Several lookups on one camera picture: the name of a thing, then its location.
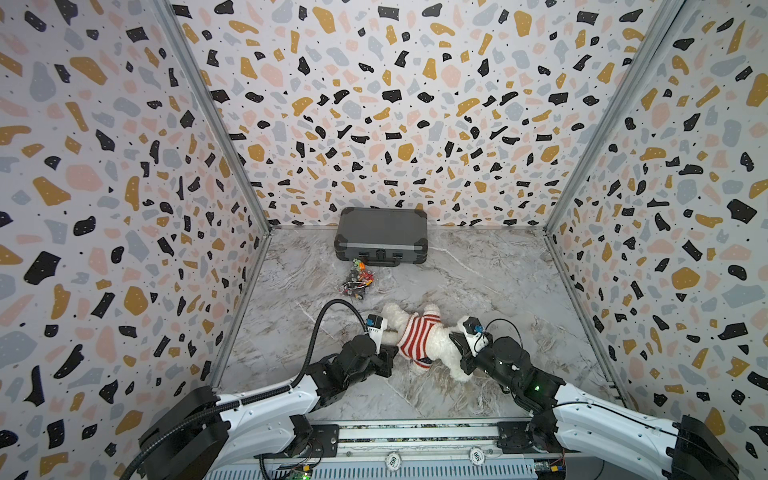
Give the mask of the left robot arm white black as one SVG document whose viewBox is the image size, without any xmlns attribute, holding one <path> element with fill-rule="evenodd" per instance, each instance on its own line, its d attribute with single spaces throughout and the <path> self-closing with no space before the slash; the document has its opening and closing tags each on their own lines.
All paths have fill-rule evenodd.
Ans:
<svg viewBox="0 0 768 480">
<path fill-rule="evenodd" d="M 309 364 L 297 385 L 284 381 L 237 394 L 199 387 L 140 437 L 136 471 L 147 479 L 202 479 L 260 455 L 296 456 L 313 433 L 309 414 L 372 375 L 390 377 L 397 354 L 397 346 L 378 346 L 363 334 Z"/>
</svg>

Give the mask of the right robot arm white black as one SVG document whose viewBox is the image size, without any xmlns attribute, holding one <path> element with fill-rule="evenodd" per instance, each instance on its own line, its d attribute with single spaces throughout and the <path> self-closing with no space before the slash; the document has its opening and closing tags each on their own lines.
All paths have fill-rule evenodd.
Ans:
<svg viewBox="0 0 768 480">
<path fill-rule="evenodd" d="M 530 414 L 538 449 L 591 455 L 645 479 L 736 479 L 739 466 L 706 424 L 653 417 L 586 393 L 531 363 L 511 337 L 453 333 L 465 373 L 481 370 Z"/>
</svg>

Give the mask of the red white striped knitted sweater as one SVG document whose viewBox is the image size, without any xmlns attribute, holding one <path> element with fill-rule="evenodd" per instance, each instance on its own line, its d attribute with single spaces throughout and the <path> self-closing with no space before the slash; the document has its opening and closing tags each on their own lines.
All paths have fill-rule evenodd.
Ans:
<svg viewBox="0 0 768 480">
<path fill-rule="evenodd" d="M 397 344 L 399 353 L 413 365 L 429 369 L 433 360 L 427 355 L 427 340 L 432 330 L 441 324 L 438 314 L 412 314 L 405 326 L 405 331 Z"/>
</svg>

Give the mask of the white teddy bear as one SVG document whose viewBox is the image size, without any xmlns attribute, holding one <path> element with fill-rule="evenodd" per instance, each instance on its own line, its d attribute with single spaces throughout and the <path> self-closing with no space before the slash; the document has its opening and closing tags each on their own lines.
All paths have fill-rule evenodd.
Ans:
<svg viewBox="0 0 768 480">
<path fill-rule="evenodd" d="M 401 308 L 397 303 L 387 303 L 381 312 L 381 316 L 387 319 L 387 329 L 383 333 L 382 344 L 397 346 L 398 342 L 402 338 L 406 323 L 409 317 L 414 314 L 426 314 L 434 313 L 438 314 L 441 318 L 441 312 L 437 305 L 433 303 L 426 304 L 421 311 L 408 312 Z M 472 375 L 465 374 L 461 369 L 461 358 L 459 351 L 449 339 L 449 333 L 456 326 L 450 326 L 442 321 L 441 324 L 436 326 L 427 340 L 427 355 L 433 360 L 431 367 L 439 362 L 444 365 L 450 373 L 453 380 L 458 382 L 468 382 Z M 408 359 L 406 359 L 410 365 L 416 371 L 427 371 L 429 369 L 422 369 L 413 365 Z"/>
</svg>

